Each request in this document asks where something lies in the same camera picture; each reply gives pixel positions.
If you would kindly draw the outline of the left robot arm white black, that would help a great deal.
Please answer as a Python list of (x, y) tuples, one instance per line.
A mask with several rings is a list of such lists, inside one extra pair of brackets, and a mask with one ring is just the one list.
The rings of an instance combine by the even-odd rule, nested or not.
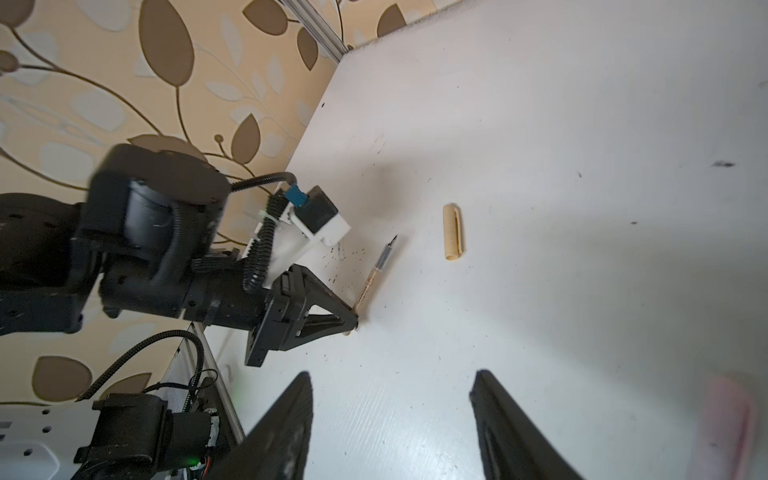
[[(1, 198), (1, 331), (79, 331), (92, 292), (104, 313), (132, 311), (243, 330), (245, 362), (354, 330), (358, 317), (301, 257), (336, 245), (348, 224), (319, 187), (277, 172), (230, 182), (205, 161), (132, 144), (113, 147), (84, 202)], [(106, 375), (71, 404), (1, 410), (5, 479), (300, 479), (312, 386), (299, 374), (254, 430), (222, 452), (221, 415), (196, 406), (203, 356), (173, 411), (156, 386), (99, 398)]]

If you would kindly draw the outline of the tan pen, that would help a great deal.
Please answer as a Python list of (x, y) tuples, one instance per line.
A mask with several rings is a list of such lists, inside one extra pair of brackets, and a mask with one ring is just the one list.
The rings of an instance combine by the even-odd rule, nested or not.
[(394, 245), (397, 242), (398, 236), (395, 235), (383, 248), (381, 254), (379, 255), (378, 259), (376, 260), (375, 264), (373, 265), (372, 269), (370, 270), (365, 284), (358, 296), (358, 299), (356, 300), (353, 310), (356, 315), (360, 315), (367, 297), (370, 295), (374, 288), (375, 281), (380, 276), (380, 274), (385, 270), (386, 265), (388, 263), (389, 257), (394, 249)]

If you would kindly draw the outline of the pink pen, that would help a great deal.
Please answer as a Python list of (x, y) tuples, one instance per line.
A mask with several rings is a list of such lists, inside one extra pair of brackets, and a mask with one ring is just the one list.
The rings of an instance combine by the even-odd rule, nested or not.
[(758, 431), (752, 393), (730, 376), (710, 380), (698, 417), (688, 479), (744, 479), (748, 476)]

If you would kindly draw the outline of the tan pen cap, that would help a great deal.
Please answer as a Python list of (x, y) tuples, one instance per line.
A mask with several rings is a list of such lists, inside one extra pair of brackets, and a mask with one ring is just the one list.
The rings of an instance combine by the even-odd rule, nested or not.
[(458, 260), (464, 248), (461, 212), (456, 204), (450, 203), (443, 206), (443, 234), (445, 259)]

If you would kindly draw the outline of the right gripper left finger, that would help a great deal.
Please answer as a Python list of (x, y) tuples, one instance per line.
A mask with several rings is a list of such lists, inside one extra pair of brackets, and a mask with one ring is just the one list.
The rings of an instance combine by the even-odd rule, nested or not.
[(313, 422), (310, 374), (300, 372), (209, 479), (302, 480)]

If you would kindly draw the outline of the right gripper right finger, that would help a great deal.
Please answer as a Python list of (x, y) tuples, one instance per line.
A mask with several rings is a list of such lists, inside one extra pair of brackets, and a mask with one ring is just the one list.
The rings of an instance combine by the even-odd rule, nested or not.
[(469, 398), (486, 479), (581, 477), (556, 451), (492, 372), (476, 372)]

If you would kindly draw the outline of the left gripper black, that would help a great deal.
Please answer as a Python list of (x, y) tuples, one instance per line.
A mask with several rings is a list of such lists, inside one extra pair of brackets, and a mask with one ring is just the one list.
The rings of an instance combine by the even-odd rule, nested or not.
[(261, 321), (248, 335), (245, 365), (261, 367), (271, 351), (289, 351), (357, 325), (352, 306), (307, 267), (294, 265), (266, 296)]

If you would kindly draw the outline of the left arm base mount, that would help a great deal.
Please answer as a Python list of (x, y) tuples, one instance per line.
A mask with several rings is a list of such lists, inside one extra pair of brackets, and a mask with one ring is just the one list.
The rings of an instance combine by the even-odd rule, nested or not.
[(89, 442), (74, 454), (75, 479), (204, 479), (238, 445), (216, 404), (174, 412), (146, 393), (83, 404), (97, 418)]

